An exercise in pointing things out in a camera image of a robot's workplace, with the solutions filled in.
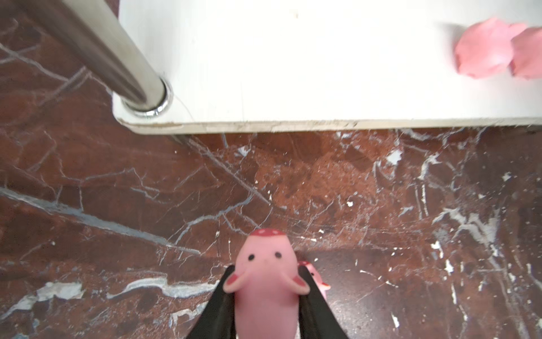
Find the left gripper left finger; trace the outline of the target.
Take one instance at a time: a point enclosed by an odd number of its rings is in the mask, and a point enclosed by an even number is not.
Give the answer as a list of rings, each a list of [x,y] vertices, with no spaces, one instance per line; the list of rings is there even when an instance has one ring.
[[[228,266],[212,293],[199,319],[186,336],[187,339],[235,339],[234,295],[224,292],[223,286],[233,274],[234,265]]]

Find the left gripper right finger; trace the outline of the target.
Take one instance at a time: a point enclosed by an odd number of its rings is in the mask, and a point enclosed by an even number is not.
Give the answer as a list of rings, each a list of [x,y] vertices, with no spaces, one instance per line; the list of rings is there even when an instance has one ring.
[[[308,283],[310,292],[300,296],[299,330],[301,339],[348,339],[329,308],[309,269],[299,266],[299,275]]]

